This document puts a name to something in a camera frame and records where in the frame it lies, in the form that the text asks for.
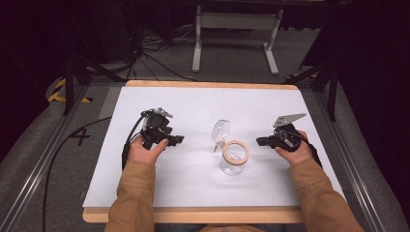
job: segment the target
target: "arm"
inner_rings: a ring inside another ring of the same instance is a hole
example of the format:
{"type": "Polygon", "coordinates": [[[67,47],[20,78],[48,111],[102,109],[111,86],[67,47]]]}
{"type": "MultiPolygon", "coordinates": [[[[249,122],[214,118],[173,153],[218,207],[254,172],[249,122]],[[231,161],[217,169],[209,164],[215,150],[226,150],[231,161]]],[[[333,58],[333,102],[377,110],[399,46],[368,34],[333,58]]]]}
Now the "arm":
{"type": "Polygon", "coordinates": [[[294,153],[281,148],[275,150],[290,163],[288,171],[301,202],[307,231],[364,231],[347,202],[333,189],[329,177],[312,158],[305,142],[294,153]]]}
{"type": "Polygon", "coordinates": [[[143,141],[139,135],[131,144],[127,165],[117,188],[117,199],[108,212],[105,232],[154,231],[155,163],[167,140],[151,151],[142,147],[143,141]]]}

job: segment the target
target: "white paper sheet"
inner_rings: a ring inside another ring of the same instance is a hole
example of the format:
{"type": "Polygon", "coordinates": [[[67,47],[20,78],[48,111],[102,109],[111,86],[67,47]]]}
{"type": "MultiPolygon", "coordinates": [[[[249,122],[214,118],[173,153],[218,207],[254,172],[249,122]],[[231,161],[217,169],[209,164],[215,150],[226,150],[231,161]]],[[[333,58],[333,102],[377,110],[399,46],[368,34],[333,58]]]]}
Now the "white paper sheet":
{"type": "Polygon", "coordinates": [[[307,114],[294,126],[307,133],[335,190],[343,195],[298,90],[123,87],[84,208],[111,206],[122,172],[124,143],[140,113],[158,107],[174,116],[169,119],[171,134],[185,138],[176,147],[167,147],[157,161],[155,207],[299,205],[288,163],[270,147],[256,143],[257,137],[273,134],[278,116],[296,113],[307,114]],[[220,170],[221,148],[213,153],[211,134],[219,119],[230,121],[227,140],[249,146],[249,161],[238,176],[220,170]]]}

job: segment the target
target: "human hand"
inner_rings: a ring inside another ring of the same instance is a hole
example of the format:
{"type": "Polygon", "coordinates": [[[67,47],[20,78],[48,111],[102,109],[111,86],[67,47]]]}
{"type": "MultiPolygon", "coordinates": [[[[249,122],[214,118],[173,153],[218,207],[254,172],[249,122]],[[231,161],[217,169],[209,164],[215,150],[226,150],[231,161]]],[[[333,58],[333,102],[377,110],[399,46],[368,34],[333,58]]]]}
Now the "human hand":
{"type": "MultiPolygon", "coordinates": [[[[298,130],[298,132],[305,138],[308,138],[307,134],[304,131],[298,130]]],[[[281,149],[280,147],[276,147],[275,151],[281,157],[287,160],[290,165],[295,165],[299,162],[302,162],[304,160],[307,160],[313,157],[311,153],[311,149],[309,148],[309,146],[306,144],[304,140],[301,140],[301,146],[295,152],[290,153],[290,152],[287,152],[281,149]]]]}
{"type": "Polygon", "coordinates": [[[128,155],[128,160],[130,161],[141,161],[149,164],[155,165],[157,158],[160,156],[163,150],[165,150],[168,144],[168,139],[163,139],[153,150],[147,150],[142,146],[144,142],[144,136],[138,135],[132,140],[130,144],[130,151],[128,155]]]}

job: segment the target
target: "tan sleeve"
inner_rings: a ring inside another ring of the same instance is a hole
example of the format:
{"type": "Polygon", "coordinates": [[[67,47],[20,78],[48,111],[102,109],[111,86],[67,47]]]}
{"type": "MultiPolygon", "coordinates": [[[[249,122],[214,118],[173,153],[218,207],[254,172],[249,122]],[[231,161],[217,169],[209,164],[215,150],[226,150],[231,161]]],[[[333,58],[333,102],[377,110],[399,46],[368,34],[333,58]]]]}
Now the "tan sleeve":
{"type": "Polygon", "coordinates": [[[288,171],[301,202],[307,231],[364,231],[314,159],[291,166],[288,171]]]}
{"type": "Polygon", "coordinates": [[[128,161],[108,212],[105,232],[154,231],[155,166],[128,161]]]}

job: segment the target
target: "white table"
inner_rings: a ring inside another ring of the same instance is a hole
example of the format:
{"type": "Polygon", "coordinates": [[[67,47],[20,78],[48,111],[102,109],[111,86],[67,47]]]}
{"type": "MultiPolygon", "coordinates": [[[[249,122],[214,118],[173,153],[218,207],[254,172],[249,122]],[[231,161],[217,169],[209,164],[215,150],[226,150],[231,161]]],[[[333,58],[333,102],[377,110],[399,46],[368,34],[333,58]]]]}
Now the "white table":
{"type": "Polygon", "coordinates": [[[157,161],[154,201],[156,222],[301,223],[299,202],[287,174],[288,163],[255,139],[273,134],[279,115],[306,113],[295,127],[308,134],[336,191],[343,192],[295,86],[167,81],[130,81],[123,87],[84,201],[83,217],[107,222],[121,176],[121,153],[140,112],[163,107],[172,134],[185,137],[157,161]],[[245,170],[227,176],[213,153],[211,132],[219,119],[229,120],[228,140],[250,148],[245,170]]]}

